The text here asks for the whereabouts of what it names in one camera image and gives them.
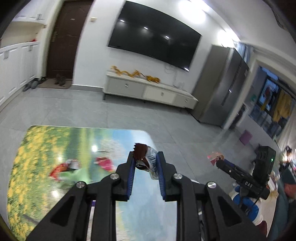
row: cabinet drawer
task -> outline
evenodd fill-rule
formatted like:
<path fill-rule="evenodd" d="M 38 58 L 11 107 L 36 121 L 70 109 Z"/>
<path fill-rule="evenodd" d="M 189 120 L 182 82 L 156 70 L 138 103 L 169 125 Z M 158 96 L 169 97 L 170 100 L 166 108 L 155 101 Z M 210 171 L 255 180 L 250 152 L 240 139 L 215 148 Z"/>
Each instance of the cabinet drawer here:
<path fill-rule="evenodd" d="M 197 101 L 195 99 L 185 97 L 183 95 L 177 95 L 173 105 L 182 108 L 193 109 L 195 107 L 196 102 Z"/>
<path fill-rule="evenodd" d="M 170 91 L 165 91 L 163 89 L 147 86 L 143 97 L 144 99 L 172 104 L 174 102 L 176 94 Z"/>
<path fill-rule="evenodd" d="M 106 92 L 141 98 L 145 85 L 127 80 L 109 78 Z"/>

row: shoe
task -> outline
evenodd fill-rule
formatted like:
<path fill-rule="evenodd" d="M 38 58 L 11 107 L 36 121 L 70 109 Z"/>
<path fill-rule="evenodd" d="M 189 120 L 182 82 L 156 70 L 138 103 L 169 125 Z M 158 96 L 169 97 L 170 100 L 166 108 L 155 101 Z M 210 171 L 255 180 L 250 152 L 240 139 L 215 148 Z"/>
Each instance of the shoe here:
<path fill-rule="evenodd" d="M 61 76 L 60 76 L 60 74 L 57 74 L 57 76 L 56 76 L 56 81 L 55 81 L 55 85 L 58 85 L 59 84 L 59 81 L 61 80 Z"/>
<path fill-rule="evenodd" d="M 41 79 L 38 81 L 38 84 L 42 84 L 46 80 L 46 77 L 41 77 Z"/>
<path fill-rule="evenodd" d="M 28 89 L 30 89 L 31 88 L 31 84 L 30 83 L 28 83 L 28 84 L 25 84 L 24 85 L 24 88 L 23 88 L 23 92 L 25 92 L 25 91 L 27 91 Z"/>
<path fill-rule="evenodd" d="M 62 77 L 61 77 L 61 80 L 59 81 L 59 86 L 64 85 L 64 84 L 66 83 L 65 80 L 66 80 L 66 77 L 62 76 Z"/>
<path fill-rule="evenodd" d="M 36 78 L 33 80 L 32 84 L 31 84 L 31 89 L 36 89 L 37 85 L 38 85 L 38 79 Z"/>

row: door handle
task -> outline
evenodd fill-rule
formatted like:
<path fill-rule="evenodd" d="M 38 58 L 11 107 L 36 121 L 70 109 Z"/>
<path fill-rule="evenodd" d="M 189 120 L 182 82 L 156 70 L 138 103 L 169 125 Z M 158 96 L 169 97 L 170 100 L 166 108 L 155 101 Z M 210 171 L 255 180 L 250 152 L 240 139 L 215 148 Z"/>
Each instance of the door handle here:
<path fill-rule="evenodd" d="M 52 42 L 55 41 L 56 36 L 57 36 L 57 31 L 55 31 L 54 34 L 53 34 L 53 36 L 52 36 Z"/>

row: brown door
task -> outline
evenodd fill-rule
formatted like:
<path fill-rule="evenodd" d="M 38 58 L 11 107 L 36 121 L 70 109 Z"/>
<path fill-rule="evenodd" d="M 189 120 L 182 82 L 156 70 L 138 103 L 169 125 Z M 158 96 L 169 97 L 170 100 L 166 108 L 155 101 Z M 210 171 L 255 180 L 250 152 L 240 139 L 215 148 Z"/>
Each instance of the brown door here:
<path fill-rule="evenodd" d="M 72 79 L 79 36 L 92 1 L 66 1 L 55 23 L 50 42 L 48 78 L 57 74 Z"/>

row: metal screw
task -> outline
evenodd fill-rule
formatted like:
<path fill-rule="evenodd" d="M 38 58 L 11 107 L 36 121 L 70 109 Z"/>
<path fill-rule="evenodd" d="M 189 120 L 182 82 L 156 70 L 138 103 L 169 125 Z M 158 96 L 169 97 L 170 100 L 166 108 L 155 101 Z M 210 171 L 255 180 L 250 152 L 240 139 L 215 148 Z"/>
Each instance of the metal screw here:
<path fill-rule="evenodd" d="M 84 186 L 85 186 L 84 182 L 77 182 L 76 183 L 76 187 L 78 187 L 78 188 L 83 188 Z"/>
<path fill-rule="evenodd" d="M 207 186 L 208 186 L 209 188 L 215 188 L 215 187 L 216 187 L 216 183 L 214 183 L 214 182 L 208 182 L 208 183 L 207 183 Z"/>
<path fill-rule="evenodd" d="M 175 179 L 181 179 L 181 178 L 183 177 L 183 175 L 182 175 L 181 173 L 175 173 L 175 174 L 173 175 L 173 177 L 174 177 Z"/>
<path fill-rule="evenodd" d="M 118 175 L 117 173 L 112 173 L 112 174 L 110 175 L 110 178 L 111 178 L 112 180 L 116 180 L 116 179 L 119 178 L 119 175 Z"/>

